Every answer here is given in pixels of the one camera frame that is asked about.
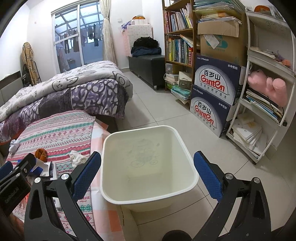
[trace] silver bolt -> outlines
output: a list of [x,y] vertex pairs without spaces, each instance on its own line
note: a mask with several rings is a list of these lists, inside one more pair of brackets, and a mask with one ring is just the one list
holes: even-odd
[[37,178],[35,178],[35,180],[34,180],[35,183],[39,183],[40,181],[41,181],[41,178],[40,178],[40,177],[37,177]]
[[63,180],[67,180],[69,178],[69,174],[65,173],[62,175]]
[[260,179],[256,177],[256,178],[254,178],[254,182],[260,183]]
[[230,173],[227,173],[227,174],[225,175],[225,177],[226,177],[227,179],[229,179],[229,180],[233,179],[233,175],[230,174]]

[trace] white rolling shelf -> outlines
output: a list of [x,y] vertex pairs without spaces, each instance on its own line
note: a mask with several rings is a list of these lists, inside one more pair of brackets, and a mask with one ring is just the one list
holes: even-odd
[[[295,78],[295,63],[293,62],[293,70],[287,68],[286,66],[278,63],[277,61],[273,60],[272,58],[269,58],[268,56],[252,51],[250,50],[251,46],[251,33],[250,33],[250,21],[253,22],[255,26],[258,26],[262,29],[265,29],[269,32],[275,33],[277,35],[281,35],[283,37],[291,37],[292,38],[292,45],[293,45],[293,60],[295,59],[295,43],[294,43],[294,35],[289,28],[288,24],[282,20],[278,20],[276,18],[273,18],[271,16],[256,13],[253,11],[248,11],[246,8],[246,15],[247,15],[247,24],[248,24],[248,61],[247,61],[247,71],[244,78],[244,84],[242,88],[242,93],[238,102],[237,109],[234,113],[234,117],[232,119],[232,122],[230,124],[230,127],[226,133],[226,136],[228,136],[233,142],[235,142],[252,160],[254,164],[257,164],[260,159],[264,156],[265,152],[268,150],[270,145],[272,144],[274,138],[277,136],[280,128],[286,128],[283,126],[283,122],[286,118],[287,112],[289,110],[289,107],[291,105],[291,101],[294,95],[295,90],[295,84],[296,84],[296,78]],[[250,63],[254,63],[258,66],[261,66],[265,69],[268,69],[272,71],[273,73],[280,76],[283,80],[286,82],[289,82],[292,85],[291,94],[288,100],[288,104],[286,106],[283,118],[281,122],[278,124],[276,123],[272,118],[270,118],[267,114],[265,114],[263,111],[261,111],[259,108],[255,107],[251,103],[249,103],[247,100],[243,99],[243,95],[245,92],[246,84],[247,84],[247,78],[248,78],[248,71],[250,67]],[[230,130],[232,128],[232,125],[234,123],[234,120],[236,119],[236,116],[238,114],[238,111],[240,109],[240,106],[243,106],[243,112],[245,112],[246,109],[253,112],[255,115],[259,116],[261,119],[263,119],[266,123],[270,125],[271,128],[274,129],[273,136],[270,137],[269,142],[267,143],[266,148],[262,152],[262,154],[256,158],[249,149],[244,147],[241,143],[234,140],[233,135],[230,134]]]

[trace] sliding glass door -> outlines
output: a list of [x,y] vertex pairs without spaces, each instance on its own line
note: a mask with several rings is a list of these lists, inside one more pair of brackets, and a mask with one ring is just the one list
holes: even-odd
[[53,25],[58,73],[103,60],[103,16],[99,2],[63,8],[53,15]]

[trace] curtain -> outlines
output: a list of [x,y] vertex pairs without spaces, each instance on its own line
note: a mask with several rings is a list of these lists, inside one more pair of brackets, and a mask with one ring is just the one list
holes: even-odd
[[33,64],[33,50],[28,42],[24,43],[24,45],[22,46],[22,60],[24,64],[27,65],[27,68],[29,70],[31,77],[30,84],[32,86],[38,84],[37,71]]
[[113,63],[116,63],[114,46],[111,34],[111,25],[109,21],[109,11],[110,11],[110,1],[111,0],[100,0],[101,13],[104,17],[103,20],[103,38],[104,38],[104,47],[103,47],[103,59],[110,60]]

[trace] purple patterned blanket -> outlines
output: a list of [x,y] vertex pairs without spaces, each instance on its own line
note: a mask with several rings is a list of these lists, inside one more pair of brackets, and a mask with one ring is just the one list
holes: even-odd
[[90,115],[124,117],[128,93],[113,79],[103,79],[51,93],[19,109],[0,123],[0,143],[20,135],[34,121],[69,110],[84,110]]

